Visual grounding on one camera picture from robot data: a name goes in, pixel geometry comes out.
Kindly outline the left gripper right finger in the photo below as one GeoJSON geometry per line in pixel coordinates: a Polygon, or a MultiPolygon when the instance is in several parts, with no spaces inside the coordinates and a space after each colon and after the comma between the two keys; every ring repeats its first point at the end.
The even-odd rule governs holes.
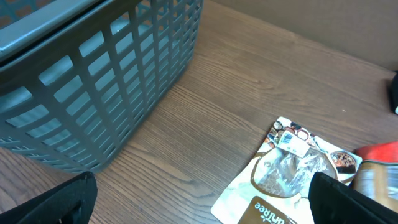
{"type": "Polygon", "coordinates": [[[397,213],[322,172],[310,183],[315,224],[397,224],[397,213]]]}

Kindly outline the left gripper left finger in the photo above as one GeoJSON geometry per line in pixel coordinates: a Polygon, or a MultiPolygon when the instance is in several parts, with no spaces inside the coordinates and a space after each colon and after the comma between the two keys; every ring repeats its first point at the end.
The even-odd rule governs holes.
{"type": "Polygon", "coordinates": [[[95,175],[83,172],[1,214],[1,224],[88,223],[98,188],[95,175]]]}

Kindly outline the orange spaghetti package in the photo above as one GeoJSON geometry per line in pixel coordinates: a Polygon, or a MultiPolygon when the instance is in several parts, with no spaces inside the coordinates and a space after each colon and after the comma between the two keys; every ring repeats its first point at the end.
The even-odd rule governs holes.
{"type": "Polygon", "coordinates": [[[397,141],[364,146],[354,153],[363,161],[353,188],[381,205],[397,211],[397,141]]]}

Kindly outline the beige brown snack pouch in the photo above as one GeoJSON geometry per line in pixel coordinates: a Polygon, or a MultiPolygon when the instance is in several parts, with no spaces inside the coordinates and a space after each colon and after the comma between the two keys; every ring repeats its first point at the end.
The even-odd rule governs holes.
{"type": "Polygon", "coordinates": [[[314,174],[349,185],[361,162],[281,116],[211,214],[221,223],[313,223],[308,194],[314,174]]]}

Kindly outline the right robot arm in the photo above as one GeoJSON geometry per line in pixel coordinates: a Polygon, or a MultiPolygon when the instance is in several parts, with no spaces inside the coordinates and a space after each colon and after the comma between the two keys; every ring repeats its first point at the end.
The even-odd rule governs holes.
{"type": "Polygon", "coordinates": [[[390,103],[391,103],[391,110],[395,114],[398,114],[398,72],[394,78],[391,80],[391,84],[389,87],[389,96],[390,96],[390,103]]]}

